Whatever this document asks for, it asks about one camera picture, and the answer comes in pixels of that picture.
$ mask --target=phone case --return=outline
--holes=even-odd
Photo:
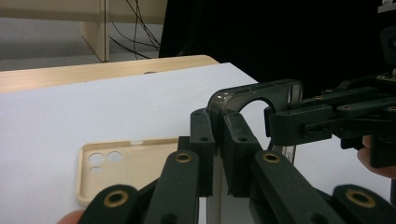
[[[84,145],[78,156],[78,202],[88,206],[101,190],[116,184],[142,189],[161,175],[177,142],[177,138],[164,138]]]

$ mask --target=floor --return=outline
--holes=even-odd
[[[110,23],[110,61],[158,58],[162,31],[162,25]],[[81,35],[79,21],[0,18],[0,71],[88,63],[101,61]]]

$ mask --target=human hand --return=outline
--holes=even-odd
[[[78,224],[79,219],[81,218],[84,210],[76,210],[73,211],[64,217],[57,224]]]
[[[383,168],[374,168],[370,165],[371,156],[371,136],[363,136],[364,147],[358,150],[358,159],[371,172],[382,175],[391,179],[396,179],[396,166],[388,166]]]

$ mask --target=desk leg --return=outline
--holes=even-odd
[[[98,18],[97,21],[82,21],[81,33],[100,61],[108,62],[109,55],[109,0],[97,1]]]

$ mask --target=white tabletop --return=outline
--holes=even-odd
[[[56,223],[81,208],[75,187],[83,145],[190,135],[190,113],[206,107],[214,92],[252,83],[221,63],[1,93],[0,223]],[[242,110],[264,148],[265,107],[254,102]],[[327,193],[357,184],[389,198],[390,180],[365,170],[356,150],[341,149],[335,137],[297,146],[295,165]]]

